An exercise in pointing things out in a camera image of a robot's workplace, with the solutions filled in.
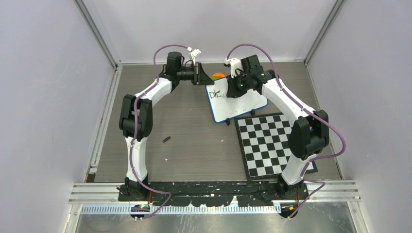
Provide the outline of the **blue framed whiteboard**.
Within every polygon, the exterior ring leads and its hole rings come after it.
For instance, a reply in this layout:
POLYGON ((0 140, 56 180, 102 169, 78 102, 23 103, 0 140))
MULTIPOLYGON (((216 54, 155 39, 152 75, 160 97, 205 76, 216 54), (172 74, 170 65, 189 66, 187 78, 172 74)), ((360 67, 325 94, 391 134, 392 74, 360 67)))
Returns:
POLYGON ((227 98, 226 93, 226 77, 214 81, 214 85, 206 86, 206 94, 216 123, 241 116, 268 104, 268 100, 254 90, 248 90, 240 98, 227 98))

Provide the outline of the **black marker cap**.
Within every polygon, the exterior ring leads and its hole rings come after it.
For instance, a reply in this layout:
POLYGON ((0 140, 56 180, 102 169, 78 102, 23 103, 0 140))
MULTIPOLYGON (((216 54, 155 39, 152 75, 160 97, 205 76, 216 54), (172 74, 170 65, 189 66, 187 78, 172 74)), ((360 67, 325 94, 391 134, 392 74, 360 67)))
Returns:
POLYGON ((167 142, 167 141, 170 140, 170 139, 171 139, 170 136, 166 137, 165 139, 163 139, 163 143, 167 142))

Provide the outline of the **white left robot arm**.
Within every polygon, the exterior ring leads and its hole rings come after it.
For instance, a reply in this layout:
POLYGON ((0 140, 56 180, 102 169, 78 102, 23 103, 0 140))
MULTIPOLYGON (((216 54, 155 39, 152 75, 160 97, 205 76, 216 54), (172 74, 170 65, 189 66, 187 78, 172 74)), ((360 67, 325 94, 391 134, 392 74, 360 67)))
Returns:
POLYGON ((150 86, 135 95, 124 96, 119 128, 128 148, 128 169, 124 184, 119 188, 122 194, 138 201, 145 200, 149 195, 146 145, 153 129, 153 107, 181 81, 190 81, 193 85, 214 84, 202 64, 196 61, 200 54, 199 49, 194 49, 189 52, 190 60, 185 61, 182 53, 169 52, 166 64, 150 86))

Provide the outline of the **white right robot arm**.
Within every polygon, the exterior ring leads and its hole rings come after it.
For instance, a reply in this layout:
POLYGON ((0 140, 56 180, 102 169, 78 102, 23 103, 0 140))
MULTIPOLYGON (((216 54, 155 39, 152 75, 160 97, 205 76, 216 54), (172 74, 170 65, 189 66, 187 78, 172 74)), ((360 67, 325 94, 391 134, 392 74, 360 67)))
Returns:
POLYGON ((274 103, 290 122, 288 145, 292 154, 275 185, 281 198, 290 199, 303 186, 303 176, 312 159, 329 145, 328 114, 302 102, 273 69, 264 70, 257 55, 226 58, 224 65, 230 68, 228 98, 240 98, 249 90, 257 91, 274 103))

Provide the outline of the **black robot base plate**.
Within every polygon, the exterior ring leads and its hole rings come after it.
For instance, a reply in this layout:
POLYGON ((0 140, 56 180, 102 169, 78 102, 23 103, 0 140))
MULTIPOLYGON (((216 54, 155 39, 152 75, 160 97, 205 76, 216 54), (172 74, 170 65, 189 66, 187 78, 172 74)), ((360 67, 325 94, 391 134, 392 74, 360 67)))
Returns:
POLYGON ((147 201, 153 206, 187 207, 226 207, 237 201, 240 207, 269 206, 272 201, 286 200, 296 203, 308 195, 306 185, 281 195, 276 182, 152 182, 148 185, 156 192, 141 188, 134 191, 122 184, 119 201, 147 201))

